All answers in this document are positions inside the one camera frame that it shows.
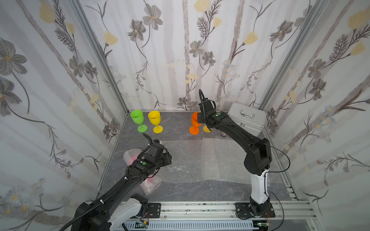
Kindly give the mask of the amber glass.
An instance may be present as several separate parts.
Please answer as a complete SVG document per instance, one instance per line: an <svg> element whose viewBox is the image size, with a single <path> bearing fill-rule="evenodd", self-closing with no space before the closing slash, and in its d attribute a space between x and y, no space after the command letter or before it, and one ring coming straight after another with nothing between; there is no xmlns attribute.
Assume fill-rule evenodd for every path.
<svg viewBox="0 0 370 231"><path fill-rule="evenodd" d="M209 129L206 125L203 127L203 131L206 133L212 132L212 129Z"/></svg>

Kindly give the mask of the orange glass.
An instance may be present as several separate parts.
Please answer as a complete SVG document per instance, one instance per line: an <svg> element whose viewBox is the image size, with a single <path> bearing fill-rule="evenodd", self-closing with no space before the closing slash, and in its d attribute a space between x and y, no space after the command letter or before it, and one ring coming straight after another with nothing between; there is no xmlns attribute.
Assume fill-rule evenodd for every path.
<svg viewBox="0 0 370 231"><path fill-rule="evenodd" d="M198 135L200 132L199 127L201 126L201 124L198 123L198 112L192 114L191 124L192 126L189 128L189 132L192 135Z"/></svg>

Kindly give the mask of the clear bubble wrap sheet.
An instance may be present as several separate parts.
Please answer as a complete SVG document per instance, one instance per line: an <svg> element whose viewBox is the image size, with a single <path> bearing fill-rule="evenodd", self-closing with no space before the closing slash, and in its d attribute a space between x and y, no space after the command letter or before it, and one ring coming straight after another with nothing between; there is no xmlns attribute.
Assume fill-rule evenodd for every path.
<svg viewBox="0 0 370 231"><path fill-rule="evenodd" d="M164 182L215 180L251 184L250 173L244 166L246 153L233 140L204 138L163 144L172 155L172 164L157 174Z"/></svg>
<svg viewBox="0 0 370 231"><path fill-rule="evenodd" d="M266 138L253 137L238 144L234 140L216 139L213 150L218 180L250 184L267 184L272 162L271 144Z"/></svg>

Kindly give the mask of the yellow glass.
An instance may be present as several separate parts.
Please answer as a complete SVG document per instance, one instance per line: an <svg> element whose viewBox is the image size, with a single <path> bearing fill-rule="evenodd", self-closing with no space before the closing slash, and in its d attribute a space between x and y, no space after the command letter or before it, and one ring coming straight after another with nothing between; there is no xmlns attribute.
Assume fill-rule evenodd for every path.
<svg viewBox="0 0 370 231"><path fill-rule="evenodd" d="M163 132L163 127L160 126L161 123L161 115L159 111L151 111L148 114L149 121L151 122L152 125L154 125L153 131L155 133L162 133Z"/></svg>

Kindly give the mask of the green plastic wine glass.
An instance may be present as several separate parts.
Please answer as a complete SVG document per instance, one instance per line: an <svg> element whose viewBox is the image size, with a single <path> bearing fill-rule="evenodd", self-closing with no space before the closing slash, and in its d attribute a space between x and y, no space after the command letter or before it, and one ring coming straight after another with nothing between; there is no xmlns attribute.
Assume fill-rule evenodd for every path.
<svg viewBox="0 0 370 231"><path fill-rule="evenodd" d="M143 112L141 110L134 110L134 111L131 112L130 116L131 116L133 122L135 124L139 125L137 130L140 133L146 132L147 126L144 125L144 114L143 114Z"/></svg>

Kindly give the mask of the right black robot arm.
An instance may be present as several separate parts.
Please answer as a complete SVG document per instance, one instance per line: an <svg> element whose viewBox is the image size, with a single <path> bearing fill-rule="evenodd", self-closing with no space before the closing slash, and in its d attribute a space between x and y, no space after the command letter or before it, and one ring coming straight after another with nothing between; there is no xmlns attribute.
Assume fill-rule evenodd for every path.
<svg viewBox="0 0 370 231"><path fill-rule="evenodd" d="M232 120L225 112L216 110L213 100L206 98L199 90L200 113L198 123L205 124L208 129L217 129L232 138L245 151L244 167L251 174L251 196L248 203L236 206L236 216L241 220L259 218L266 216L274 218L275 212L268 194L267 179L271 173L282 173L281 171L270 171L272 162L271 149L281 150L270 145L266 138L260 139Z"/></svg>

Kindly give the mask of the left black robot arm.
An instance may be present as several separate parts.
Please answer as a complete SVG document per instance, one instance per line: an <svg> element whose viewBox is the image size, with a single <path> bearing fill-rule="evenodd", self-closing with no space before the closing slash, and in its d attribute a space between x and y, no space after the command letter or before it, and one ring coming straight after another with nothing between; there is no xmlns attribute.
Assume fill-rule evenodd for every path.
<svg viewBox="0 0 370 231"><path fill-rule="evenodd" d="M124 177L90 204L82 203L74 218L60 230L70 227L72 231L113 231L127 219L146 213L147 199L139 194L129 198L126 209L121 202L134 188L154 177L162 167L170 165L172 156L159 140L143 135L149 144L126 168Z"/></svg>

